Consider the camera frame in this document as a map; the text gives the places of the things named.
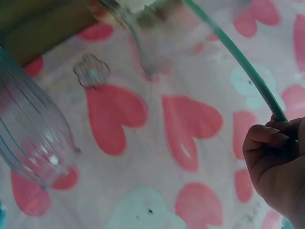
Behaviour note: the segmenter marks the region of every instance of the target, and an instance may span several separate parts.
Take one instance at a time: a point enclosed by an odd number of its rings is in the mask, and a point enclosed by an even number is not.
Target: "teal hose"
[[[254,67],[250,64],[243,53],[238,49],[234,42],[227,36],[227,34],[214,22],[197,4],[192,0],[183,0],[183,2],[194,11],[194,13],[201,18],[214,32],[218,39],[229,50],[233,57],[238,61],[249,78],[252,80],[263,99],[266,101],[270,110],[278,121],[288,121],[283,110],[275,100],[267,85],[262,80],[261,76],[257,73]]]

